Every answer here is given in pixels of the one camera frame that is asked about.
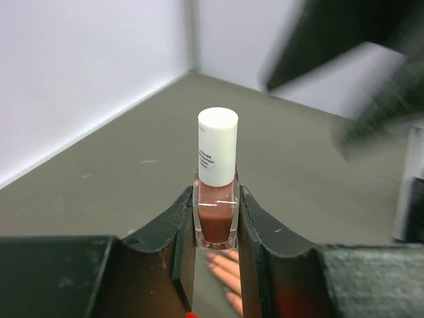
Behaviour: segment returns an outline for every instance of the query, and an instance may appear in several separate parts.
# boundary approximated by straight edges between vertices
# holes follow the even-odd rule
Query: finger
[[[217,254],[213,254],[213,253],[208,253],[207,257],[216,265],[221,267],[222,269],[226,270],[228,273],[236,276],[237,278],[240,278],[240,268],[239,268],[239,264],[229,260],[228,258],[221,256],[221,255],[217,255]]]
[[[216,266],[214,263],[210,263],[209,269],[212,273],[218,277],[225,285],[230,287],[235,293],[241,295],[241,285],[240,278],[237,278],[227,271],[223,270],[221,267]]]
[[[237,252],[236,250],[223,250],[223,252],[229,258],[232,258],[236,262],[239,262],[239,252]]]
[[[232,307],[235,309],[235,311],[243,317],[243,302],[241,300],[241,297],[235,293],[227,292],[225,294],[225,298],[229,301],[229,303],[232,305]]]

